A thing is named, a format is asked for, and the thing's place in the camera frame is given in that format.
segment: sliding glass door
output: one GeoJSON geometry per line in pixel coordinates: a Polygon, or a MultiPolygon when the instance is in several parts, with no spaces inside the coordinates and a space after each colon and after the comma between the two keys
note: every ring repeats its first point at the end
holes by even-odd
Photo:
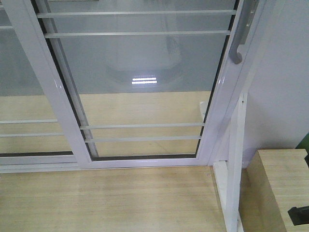
{"type": "MultiPolygon", "coordinates": [[[[38,128],[46,138],[56,136],[61,142],[48,141],[53,150],[44,151],[71,147],[83,168],[199,164],[206,108],[239,15],[235,1],[3,4],[34,72],[22,75],[29,88],[21,82],[13,89],[39,113],[29,116],[31,105],[22,103],[22,117],[2,121],[26,120],[20,133],[38,128]]],[[[22,74],[31,72],[17,64],[22,74]]],[[[26,152],[37,151],[29,145],[26,152]]]]}
{"type": "Polygon", "coordinates": [[[0,8],[0,157],[72,155],[5,10],[0,8]]]}
{"type": "Polygon", "coordinates": [[[234,1],[35,4],[92,160],[196,157],[234,1]]]}

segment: white aluminum frame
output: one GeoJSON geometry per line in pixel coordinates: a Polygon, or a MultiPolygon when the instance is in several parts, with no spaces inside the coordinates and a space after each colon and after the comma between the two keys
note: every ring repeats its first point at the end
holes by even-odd
{"type": "MultiPolygon", "coordinates": [[[[233,40],[242,4],[243,0],[240,0],[226,51],[229,50],[233,40]]],[[[206,164],[207,153],[204,152],[198,152],[196,158],[92,161],[30,0],[3,0],[3,6],[81,168],[206,164]]],[[[227,56],[228,52],[225,53],[224,60],[227,60],[227,56]]],[[[211,130],[204,130],[204,136],[211,133],[213,133],[211,130]]],[[[201,147],[205,147],[203,143],[205,141],[202,140],[201,147]]]]}
{"type": "MultiPolygon", "coordinates": [[[[249,64],[251,63],[252,56],[255,56],[257,50],[257,46],[255,44],[252,45],[252,41],[266,1],[259,0],[246,43],[239,47],[243,58],[242,63],[235,65],[228,56],[225,56],[223,59],[222,68],[218,75],[216,88],[206,118],[205,133],[202,134],[200,146],[197,151],[197,155],[201,156],[202,163],[205,165],[213,165],[215,161],[227,160],[227,156],[223,157],[221,153],[219,154],[219,149],[221,151],[223,150],[221,144],[223,140],[226,140],[225,131],[228,128],[231,116],[247,78],[248,70],[244,68],[243,64],[246,62],[246,68],[250,67],[249,64]]],[[[243,2],[244,0],[239,1],[238,10],[241,10],[243,2]]],[[[236,14],[236,22],[239,21],[239,16],[236,14]]],[[[231,35],[235,34],[235,30],[236,28],[233,27],[231,35]]],[[[232,38],[227,44],[227,51],[230,50],[231,44],[232,38]]]]}
{"type": "Polygon", "coordinates": [[[90,155],[31,1],[3,0],[2,4],[77,162],[89,167],[90,155]]]}
{"type": "Polygon", "coordinates": [[[235,15],[235,10],[196,10],[196,11],[99,11],[99,12],[50,12],[38,13],[38,18],[59,18],[67,16],[94,15],[235,15]]]}

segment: horizontal bar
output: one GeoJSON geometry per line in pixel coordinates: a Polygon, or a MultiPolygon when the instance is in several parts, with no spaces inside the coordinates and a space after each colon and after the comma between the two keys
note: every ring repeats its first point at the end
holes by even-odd
{"type": "Polygon", "coordinates": [[[149,128],[149,127],[203,127],[205,123],[166,123],[166,124],[131,124],[131,125],[94,125],[83,126],[81,130],[112,129],[112,128],[149,128]]]}
{"type": "Polygon", "coordinates": [[[0,124],[14,124],[14,123],[44,123],[44,122],[58,122],[58,120],[57,120],[57,119],[9,120],[9,121],[0,121],[0,124]]]}
{"type": "Polygon", "coordinates": [[[163,140],[195,140],[200,139],[199,135],[189,136],[167,136],[167,137],[129,137],[129,138],[98,138],[98,139],[85,139],[85,143],[97,142],[140,142],[140,141],[163,141],[163,140]]]}
{"type": "Polygon", "coordinates": [[[47,33],[47,39],[59,39],[65,37],[79,36],[121,36],[121,35],[208,35],[224,34],[229,35],[229,30],[202,30],[202,31],[148,31],[148,32],[77,32],[77,33],[47,33]]]}
{"type": "Polygon", "coordinates": [[[118,11],[118,12],[52,12],[38,13],[38,18],[56,18],[67,16],[90,16],[90,15],[169,15],[169,14],[190,14],[190,15],[235,15],[236,10],[200,10],[200,11],[118,11]]]}
{"type": "Polygon", "coordinates": [[[12,26],[0,26],[0,30],[1,29],[13,29],[13,27],[12,26]]]}
{"type": "Polygon", "coordinates": [[[0,138],[7,137],[30,137],[30,136],[58,136],[64,135],[63,133],[25,133],[25,134],[0,134],[0,138]]]}

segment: white wall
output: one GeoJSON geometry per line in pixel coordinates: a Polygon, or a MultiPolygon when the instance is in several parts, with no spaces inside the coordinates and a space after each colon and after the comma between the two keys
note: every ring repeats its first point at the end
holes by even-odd
{"type": "Polygon", "coordinates": [[[295,148],[309,131],[309,1],[287,0],[251,85],[244,139],[257,149],[295,148]]]}

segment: wooden laminate floor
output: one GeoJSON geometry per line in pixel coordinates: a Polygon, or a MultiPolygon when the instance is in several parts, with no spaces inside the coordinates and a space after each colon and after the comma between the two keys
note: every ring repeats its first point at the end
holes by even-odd
{"type": "Polygon", "coordinates": [[[211,167],[2,174],[3,232],[224,232],[211,167]]]}

